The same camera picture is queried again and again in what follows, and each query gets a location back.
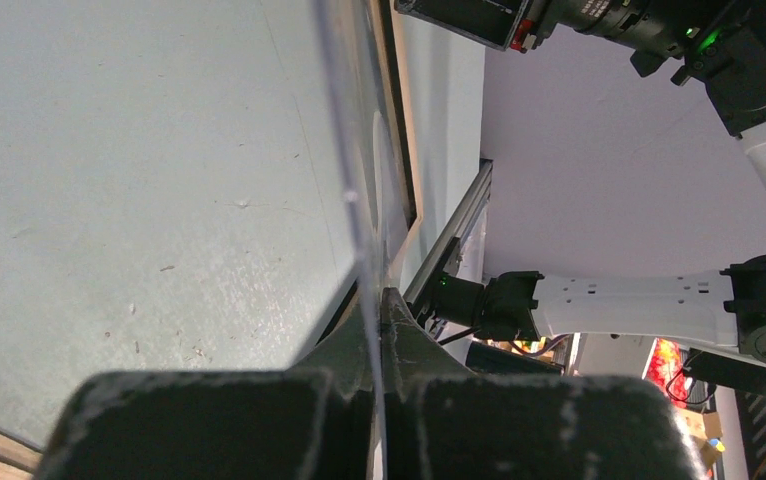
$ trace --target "white wall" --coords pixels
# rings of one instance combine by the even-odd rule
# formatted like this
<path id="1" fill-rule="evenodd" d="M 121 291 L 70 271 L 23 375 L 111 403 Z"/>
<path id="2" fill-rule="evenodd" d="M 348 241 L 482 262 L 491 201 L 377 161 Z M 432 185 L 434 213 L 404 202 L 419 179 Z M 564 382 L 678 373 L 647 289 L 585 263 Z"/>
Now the white wall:
<path id="1" fill-rule="evenodd" d="M 745 463 L 745 445 L 742 442 L 742 428 L 733 389 L 716 389 L 716 410 L 722 422 L 722 466 L 726 480 L 748 480 L 748 466 Z"/>
<path id="2" fill-rule="evenodd" d="M 454 213 L 480 167 L 486 49 L 429 23 L 402 17 L 424 222 L 403 267 L 403 290 Z"/>
<path id="3" fill-rule="evenodd" d="M 638 77 L 631 50 L 557 28 L 489 51 L 490 273 L 678 275 L 766 253 L 766 193 L 703 85 Z"/>

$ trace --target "black cable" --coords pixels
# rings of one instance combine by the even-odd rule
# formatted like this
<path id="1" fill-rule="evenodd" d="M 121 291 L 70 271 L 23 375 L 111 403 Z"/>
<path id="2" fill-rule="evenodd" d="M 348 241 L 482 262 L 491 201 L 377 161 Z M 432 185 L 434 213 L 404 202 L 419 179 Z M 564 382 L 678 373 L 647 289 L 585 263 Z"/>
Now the black cable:
<path id="1" fill-rule="evenodd" d="M 446 320 L 442 320 L 439 317 L 433 317 L 433 325 L 427 329 L 427 333 L 430 334 L 431 337 L 433 337 L 433 340 L 439 341 L 439 337 L 442 336 L 443 333 L 445 333 L 445 326 L 448 325 L 448 322 Z"/>
<path id="2" fill-rule="evenodd" d="M 695 352 L 691 357 L 689 357 L 686 360 L 686 363 L 684 363 L 683 366 L 680 367 L 680 370 L 677 371 L 677 373 L 671 378 L 671 380 L 669 380 L 666 383 L 666 395 L 668 395 L 669 398 L 671 398 L 672 400 L 674 400 L 676 402 L 685 403 L 687 405 L 704 405 L 705 403 L 709 402 L 711 398 L 713 398 L 713 395 L 715 395 L 715 393 L 716 393 L 716 388 L 718 387 L 718 385 L 716 385 L 714 383 L 713 384 L 707 384 L 708 385 L 708 390 L 707 390 L 708 395 L 707 395 L 707 397 L 704 398 L 704 400 L 701 400 L 700 402 L 689 402 L 689 401 L 687 401 L 687 400 L 689 400 L 689 397 L 692 396 L 692 391 L 695 388 L 695 385 L 697 383 L 695 380 L 692 381 L 692 385 L 689 387 L 689 391 L 686 393 L 686 398 L 677 398 L 677 396 L 672 393 L 672 385 L 674 385 L 674 382 L 675 382 L 675 380 L 677 380 L 677 377 L 682 376 L 685 379 L 686 378 L 687 368 L 689 367 L 689 364 L 692 363 L 693 360 L 698 358 L 698 356 L 701 355 L 702 353 L 704 353 L 704 352 L 702 352 L 700 350 Z"/>
<path id="3" fill-rule="evenodd" d="M 515 342 L 510 342 L 510 345 L 512 345 L 512 347 L 515 349 L 516 352 L 522 354 L 525 357 L 528 357 L 528 358 L 539 358 L 542 355 L 545 355 L 546 353 L 550 352 L 551 350 L 557 348 L 557 345 L 562 343 L 562 341 L 565 340 L 566 337 L 568 337 L 568 335 L 559 335 L 559 336 L 553 338 L 552 340 L 549 340 L 545 344 L 544 347 L 542 347 L 540 350 L 538 350 L 536 352 L 526 352 L 526 351 L 524 351 L 523 348 L 521 348 L 518 345 L 516 345 Z"/>
<path id="4" fill-rule="evenodd" d="M 471 327 L 468 330 L 463 330 L 460 333 L 455 333 L 448 338 L 443 338 L 442 340 L 439 340 L 439 345 L 447 345 L 451 342 L 456 342 L 457 340 L 463 339 L 479 331 L 480 331 L 480 327 Z"/>
<path id="5" fill-rule="evenodd" d="M 441 320 L 439 320 L 439 317 L 428 318 L 427 321 L 424 323 L 424 331 L 429 333 L 432 336 L 436 327 L 439 326 L 440 321 Z"/>

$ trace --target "metal extrusion bar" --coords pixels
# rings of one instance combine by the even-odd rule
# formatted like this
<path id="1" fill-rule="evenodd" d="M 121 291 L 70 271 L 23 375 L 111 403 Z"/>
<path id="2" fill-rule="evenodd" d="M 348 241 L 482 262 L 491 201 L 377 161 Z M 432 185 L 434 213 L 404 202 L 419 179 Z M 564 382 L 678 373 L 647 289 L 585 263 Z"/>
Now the metal extrusion bar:
<path id="1" fill-rule="evenodd" d="M 430 252 L 415 274 L 415 278 L 413 278 L 409 287 L 404 292 L 404 299 L 407 302 L 412 304 L 418 299 L 418 295 L 424 286 L 431 280 L 433 272 L 444 256 L 445 249 L 448 247 L 451 239 L 455 237 L 462 238 L 471 226 L 474 225 L 474 222 L 477 221 L 480 208 L 489 199 L 489 187 L 491 185 L 492 161 L 484 160 L 480 170 L 477 172 L 477 176 L 474 177 L 463 199 L 460 200 L 450 220 L 448 220 L 445 228 L 439 234 L 439 238 L 436 239 L 436 243 L 430 248 Z"/>

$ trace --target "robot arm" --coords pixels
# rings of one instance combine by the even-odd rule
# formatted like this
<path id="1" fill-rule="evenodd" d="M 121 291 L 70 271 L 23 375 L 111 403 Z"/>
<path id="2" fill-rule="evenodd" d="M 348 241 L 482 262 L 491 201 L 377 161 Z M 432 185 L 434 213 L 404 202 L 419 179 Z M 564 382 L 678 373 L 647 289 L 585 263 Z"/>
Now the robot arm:
<path id="1" fill-rule="evenodd" d="M 766 1 L 396 0 L 404 14 L 491 48 L 538 48 L 557 24 L 635 50 L 646 77 L 682 60 L 672 82 L 705 84 L 766 188 Z M 653 279 L 565 279 L 513 272 L 485 288 L 445 277 L 431 305 L 482 338 L 571 332 L 655 335 L 766 367 L 766 256 L 724 272 Z"/>

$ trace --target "green led light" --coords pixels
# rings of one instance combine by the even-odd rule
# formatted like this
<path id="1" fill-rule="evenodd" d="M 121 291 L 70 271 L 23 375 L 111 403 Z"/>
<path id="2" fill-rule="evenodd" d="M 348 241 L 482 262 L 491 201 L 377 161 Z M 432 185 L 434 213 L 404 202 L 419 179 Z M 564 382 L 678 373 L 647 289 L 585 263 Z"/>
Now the green led light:
<path id="1" fill-rule="evenodd" d="M 703 52 L 707 47 L 716 43 L 716 39 L 719 38 L 719 33 L 721 33 L 721 29 L 716 30 L 711 33 L 709 37 L 705 38 L 704 41 L 701 42 L 701 45 L 698 46 L 698 51 Z"/>

